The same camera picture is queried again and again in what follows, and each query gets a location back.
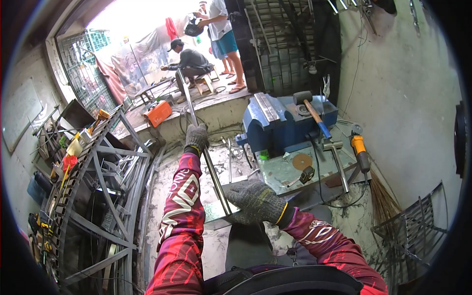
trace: red patterned sleeve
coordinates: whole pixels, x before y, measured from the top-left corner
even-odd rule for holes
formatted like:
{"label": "red patterned sleeve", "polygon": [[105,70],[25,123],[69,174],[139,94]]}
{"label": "red patterned sleeve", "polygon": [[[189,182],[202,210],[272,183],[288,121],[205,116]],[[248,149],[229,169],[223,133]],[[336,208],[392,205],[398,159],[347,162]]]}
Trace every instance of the red patterned sleeve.
{"label": "red patterned sleeve", "polygon": [[146,295],[202,294],[205,212],[199,198],[201,175],[200,159],[192,153],[183,154],[166,198],[159,254]]}
{"label": "red patterned sleeve", "polygon": [[318,258],[318,264],[336,266],[361,281],[362,295],[387,293],[382,276],[367,264],[359,245],[329,223],[295,207],[292,221],[283,230]]}

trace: red plastic bag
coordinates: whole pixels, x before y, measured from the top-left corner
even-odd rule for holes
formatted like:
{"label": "red plastic bag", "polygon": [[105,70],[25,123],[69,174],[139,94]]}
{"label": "red plastic bag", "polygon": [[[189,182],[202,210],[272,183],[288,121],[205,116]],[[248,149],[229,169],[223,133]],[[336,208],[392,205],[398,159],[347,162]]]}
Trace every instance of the red plastic bag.
{"label": "red plastic bag", "polygon": [[62,171],[65,173],[67,170],[67,167],[69,167],[69,171],[72,169],[72,167],[77,164],[77,157],[76,156],[69,156],[68,154],[65,155],[64,158],[62,158]]}

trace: bench vise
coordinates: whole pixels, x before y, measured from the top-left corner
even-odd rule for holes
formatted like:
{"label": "bench vise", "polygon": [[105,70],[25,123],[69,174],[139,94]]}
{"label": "bench vise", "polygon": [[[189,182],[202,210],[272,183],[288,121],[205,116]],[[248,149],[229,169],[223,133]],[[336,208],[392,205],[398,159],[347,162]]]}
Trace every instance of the bench vise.
{"label": "bench vise", "polygon": [[[236,136],[236,143],[248,143],[252,152],[267,150],[270,157],[278,157],[285,152],[293,152],[310,145],[306,135],[312,138],[320,135],[320,128],[304,106],[295,106],[292,96],[272,97],[256,93],[249,99],[243,115],[245,133]],[[324,95],[314,95],[310,102],[318,111],[326,126],[337,121],[337,108]]]}

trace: motorcycle helmet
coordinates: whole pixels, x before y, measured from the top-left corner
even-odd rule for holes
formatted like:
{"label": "motorcycle helmet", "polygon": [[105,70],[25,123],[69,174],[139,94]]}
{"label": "motorcycle helmet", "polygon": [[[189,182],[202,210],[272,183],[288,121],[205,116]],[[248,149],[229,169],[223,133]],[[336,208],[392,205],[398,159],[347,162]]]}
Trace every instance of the motorcycle helmet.
{"label": "motorcycle helmet", "polygon": [[184,30],[184,34],[187,35],[187,36],[191,36],[191,37],[196,37],[198,35],[200,35],[201,33],[203,33],[203,28],[199,28],[196,24],[195,24],[195,21],[197,20],[197,18],[195,16],[193,16],[188,22],[187,24],[185,25],[185,30]]}

